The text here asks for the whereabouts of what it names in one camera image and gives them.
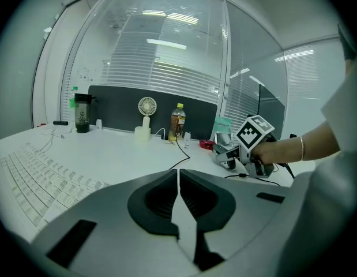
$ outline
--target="white keyboard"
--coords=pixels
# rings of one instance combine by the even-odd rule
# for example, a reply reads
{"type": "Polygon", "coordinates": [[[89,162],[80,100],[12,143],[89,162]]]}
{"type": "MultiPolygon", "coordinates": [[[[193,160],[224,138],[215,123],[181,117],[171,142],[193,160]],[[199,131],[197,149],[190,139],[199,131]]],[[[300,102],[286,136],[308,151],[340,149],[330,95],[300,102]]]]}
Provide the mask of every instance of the white keyboard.
{"type": "Polygon", "coordinates": [[[30,143],[1,159],[14,198],[41,230],[77,202],[109,184],[77,174],[30,143]]]}

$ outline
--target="beverage bottle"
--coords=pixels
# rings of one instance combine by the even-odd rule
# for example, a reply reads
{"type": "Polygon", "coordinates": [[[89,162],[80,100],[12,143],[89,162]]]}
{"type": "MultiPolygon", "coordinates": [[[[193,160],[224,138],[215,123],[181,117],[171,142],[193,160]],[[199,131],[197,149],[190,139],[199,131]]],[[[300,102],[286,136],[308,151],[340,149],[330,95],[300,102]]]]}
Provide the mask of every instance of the beverage bottle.
{"type": "Polygon", "coordinates": [[[74,125],[74,94],[77,93],[78,87],[73,86],[72,87],[72,92],[71,92],[71,97],[69,99],[69,107],[70,107],[70,117],[69,117],[69,124],[74,125]]]}
{"type": "Polygon", "coordinates": [[[186,114],[183,111],[183,104],[178,103],[177,108],[172,112],[171,126],[169,129],[168,140],[175,141],[182,138],[183,126],[185,125],[186,114]]]}

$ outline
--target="glass partition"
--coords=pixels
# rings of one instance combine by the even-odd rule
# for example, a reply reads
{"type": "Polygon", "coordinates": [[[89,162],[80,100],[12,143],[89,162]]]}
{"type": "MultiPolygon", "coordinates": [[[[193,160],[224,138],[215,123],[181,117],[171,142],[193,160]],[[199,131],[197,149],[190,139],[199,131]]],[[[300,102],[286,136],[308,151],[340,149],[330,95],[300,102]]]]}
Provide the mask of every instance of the glass partition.
{"type": "Polygon", "coordinates": [[[103,0],[83,26],[66,65],[62,119],[71,89],[151,89],[219,104],[227,48],[223,0],[103,0]]]}
{"type": "Polygon", "coordinates": [[[247,13],[227,3],[231,30],[230,86],[224,116],[236,131],[249,114],[256,115],[259,85],[265,86],[286,106],[287,75],[277,41],[247,13]]]}

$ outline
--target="black water bottle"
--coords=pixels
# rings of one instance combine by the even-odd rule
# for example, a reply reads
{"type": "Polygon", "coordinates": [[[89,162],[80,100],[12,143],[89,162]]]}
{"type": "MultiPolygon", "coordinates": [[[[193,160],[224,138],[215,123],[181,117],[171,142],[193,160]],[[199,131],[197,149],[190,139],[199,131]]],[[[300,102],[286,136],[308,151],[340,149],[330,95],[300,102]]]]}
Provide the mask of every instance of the black water bottle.
{"type": "Polygon", "coordinates": [[[74,94],[74,122],[78,133],[90,130],[90,104],[91,95],[74,94]]]}

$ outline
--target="hand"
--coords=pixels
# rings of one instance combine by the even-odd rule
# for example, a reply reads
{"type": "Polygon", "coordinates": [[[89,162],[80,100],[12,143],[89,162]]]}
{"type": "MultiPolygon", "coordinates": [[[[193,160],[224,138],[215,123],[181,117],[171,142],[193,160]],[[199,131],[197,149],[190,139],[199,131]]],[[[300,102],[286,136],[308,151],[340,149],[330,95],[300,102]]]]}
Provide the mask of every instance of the hand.
{"type": "Polygon", "coordinates": [[[260,143],[255,146],[252,154],[255,158],[259,159],[264,165],[272,164],[275,155],[276,143],[260,143]]]}

